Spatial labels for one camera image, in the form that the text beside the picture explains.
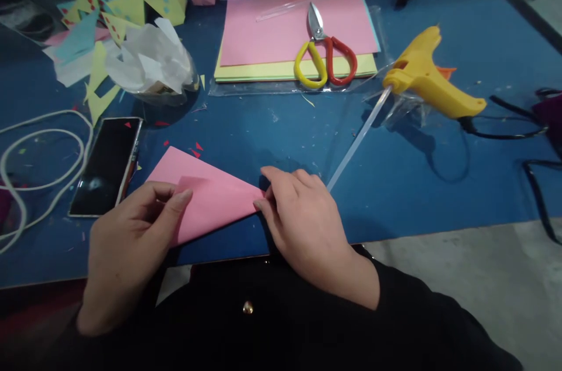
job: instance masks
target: black clothing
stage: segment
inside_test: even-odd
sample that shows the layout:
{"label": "black clothing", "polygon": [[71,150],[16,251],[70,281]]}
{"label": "black clothing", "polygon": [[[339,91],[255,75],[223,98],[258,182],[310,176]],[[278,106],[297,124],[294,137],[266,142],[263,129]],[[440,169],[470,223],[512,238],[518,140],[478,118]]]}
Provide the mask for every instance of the black clothing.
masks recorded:
{"label": "black clothing", "polygon": [[315,288],[282,259],[196,266],[189,284],[112,334],[85,338],[74,324],[58,341],[51,365],[56,362],[61,370],[522,369],[454,299],[372,262],[381,283],[376,311]]}

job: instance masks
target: blue work surface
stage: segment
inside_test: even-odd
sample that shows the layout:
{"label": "blue work surface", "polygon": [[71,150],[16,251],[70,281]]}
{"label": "blue work surface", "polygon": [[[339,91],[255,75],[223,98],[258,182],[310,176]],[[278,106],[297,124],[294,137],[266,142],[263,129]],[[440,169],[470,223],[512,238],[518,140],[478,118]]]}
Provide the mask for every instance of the blue work surface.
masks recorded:
{"label": "blue work surface", "polygon": [[[562,58],[505,0],[412,0],[395,11],[395,0],[367,0],[382,8],[389,50],[395,57],[425,28],[439,24],[443,41],[436,64],[458,67],[452,82],[478,97],[496,94],[530,108],[533,91],[560,87]],[[177,28],[206,86],[213,76],[222,36],[225,3],[189,6],[185,25]],[[265,40],[275,50],[275,31]],[[25,57],[2,54],[0,126],[11,125],[81,101],[84,84],[70,89],[59,84],[52,62],[33,44]],[[303,167],[330,178],[351,145],[372,106],[364,92],[380,89],[373,80],[361,94],[299,94],[209,97],[205,91],[188,105],[159,110],[143,106],[130,95],[119,96],[105,116],[140,115],[148,127],[142,138],[142,169],[131,189],[141,185],[166,151],[165,141],[189,152],[198,142],[201,159],[251,184],[260,184],[260,166]],[[191,112],[207,104],[206,111]],[[488,115],[510,116],[489,105]],[[171,125],[155,127],[155,121]],[[515,121],[485,122],[484,132],[510,131]],[[0,135],[6,148],[18,137],[40,128],[67,128],[86,136],[79,119],[60,118]],[[59,134],[26,143],[8,169],[30,186],[52,181],[71,165],[77,150]],[[408,121],[392,131],[376,126],[333,190],[350,242],[373,241],[472,226],[537,218],[534,199],[520,163],[524,159],[556,160],[546,137],[523,141],[479,139],[461,132],[458,123],[433,113],[421,129]],[[558,197],[562,176],[537,168],[550,214],[562,215]],[[0,287],[72,279],[87,274],[92,220],[66,218],[73,191],[68,191],[50,217],[25,231],[0,256]],[[53,194],[27,198],[34,217],[46,209]],[[209,262],[268,252],[266,230],[257,215],[220,229],[180,250],[180,263]]]}

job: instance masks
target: gray floor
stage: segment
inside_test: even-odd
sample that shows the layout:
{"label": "gray floor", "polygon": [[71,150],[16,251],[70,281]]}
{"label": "gray floor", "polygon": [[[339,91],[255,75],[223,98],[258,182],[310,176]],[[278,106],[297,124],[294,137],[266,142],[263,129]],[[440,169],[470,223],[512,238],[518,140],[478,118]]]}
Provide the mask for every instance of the gray floor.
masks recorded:
{"label": "gray floor", "polygon": [[[555,219],[562,231],[562,219]],[[366,243],[384,264],[454,297],[527,370],[562,369],[562,246],[539,222]],[[168,270],[159,301],[189,281]]]}

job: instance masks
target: glue gun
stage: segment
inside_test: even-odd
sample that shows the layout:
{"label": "glue gun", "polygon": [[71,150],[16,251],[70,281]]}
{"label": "glue gun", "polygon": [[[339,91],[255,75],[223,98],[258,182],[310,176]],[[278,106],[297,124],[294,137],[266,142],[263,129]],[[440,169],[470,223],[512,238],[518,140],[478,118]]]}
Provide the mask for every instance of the glue gun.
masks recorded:
{"label": "glue gun", "polygon": [[443,115],[458,119],[478,115],[486,107],[484,99],[477,99],[449,83],[451,70],[436,67],[433,51],[441,42],[439,27],[432,26],[419,34],[394,63],[382,84],[400,94],[412,89]]}

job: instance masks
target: smartphone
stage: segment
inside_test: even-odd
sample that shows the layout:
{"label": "smartphone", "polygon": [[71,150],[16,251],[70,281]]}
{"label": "smartphone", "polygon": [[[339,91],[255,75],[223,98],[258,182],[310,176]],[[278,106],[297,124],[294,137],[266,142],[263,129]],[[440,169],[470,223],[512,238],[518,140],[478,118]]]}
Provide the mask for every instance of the smartphone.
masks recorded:
{"label": "smartphone", "polygon": [[138,153],[141,118],[105,118],[70,204],[71,217],[99,217],[125,196]]}

